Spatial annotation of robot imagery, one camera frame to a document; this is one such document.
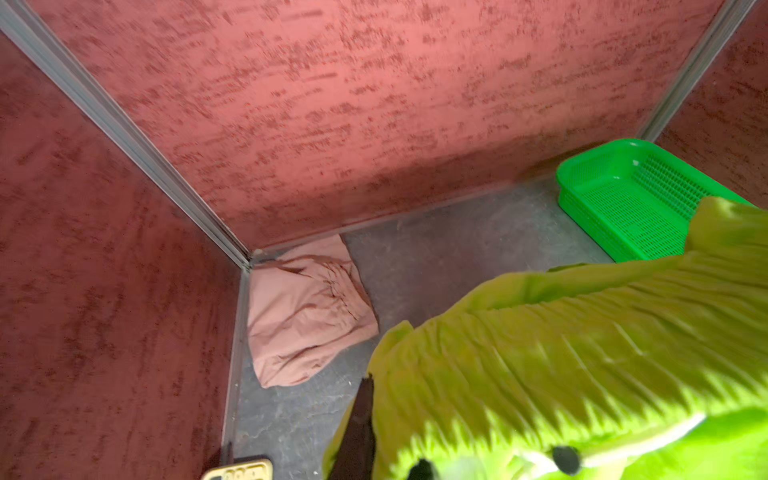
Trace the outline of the pink shorts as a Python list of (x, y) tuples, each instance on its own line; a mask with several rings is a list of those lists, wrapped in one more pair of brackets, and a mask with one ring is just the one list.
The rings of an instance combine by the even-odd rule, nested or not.
[(339, 235), (251, 271), (247, 340), (264, 389), (304, 383), (345, 349), (378, 334), (370, 298)]

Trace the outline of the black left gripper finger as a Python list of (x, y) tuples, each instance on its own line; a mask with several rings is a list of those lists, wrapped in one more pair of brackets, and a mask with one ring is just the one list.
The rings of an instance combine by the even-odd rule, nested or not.
[(339, 449), (328, 478), (370, 480), (376, 449), (372, 424), (374, 380), (363, 378), (343, 429)]

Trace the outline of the lime green shorts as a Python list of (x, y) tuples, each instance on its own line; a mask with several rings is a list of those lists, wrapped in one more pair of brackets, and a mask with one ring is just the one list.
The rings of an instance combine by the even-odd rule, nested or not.
[(684, 251), (509, 273), (374, 350), (371, 479), (763, 479), (767, 213)]

